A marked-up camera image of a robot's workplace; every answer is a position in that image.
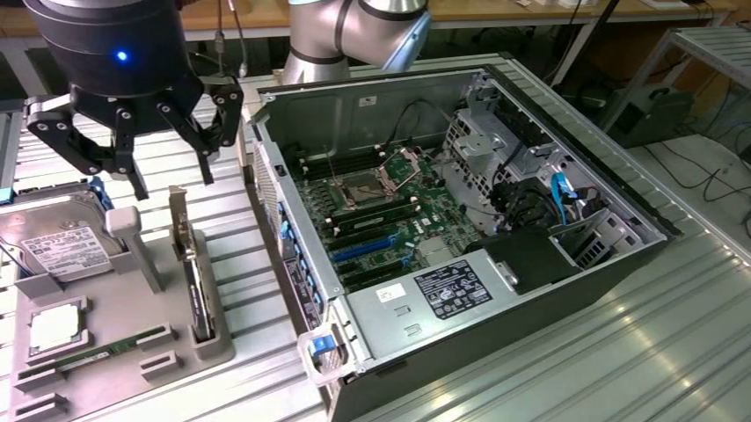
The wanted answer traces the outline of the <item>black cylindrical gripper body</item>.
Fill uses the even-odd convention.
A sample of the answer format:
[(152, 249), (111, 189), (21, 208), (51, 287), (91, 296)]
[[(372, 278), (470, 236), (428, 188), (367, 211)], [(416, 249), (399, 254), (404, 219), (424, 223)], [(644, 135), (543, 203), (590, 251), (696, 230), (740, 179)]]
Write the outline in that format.
[(71, 108), (114, 128), (130, 113), (138, 132), (171, 128), (158, 103), (192, 112), (203, 88), (175, 1), (24, 3), (71, 87)]

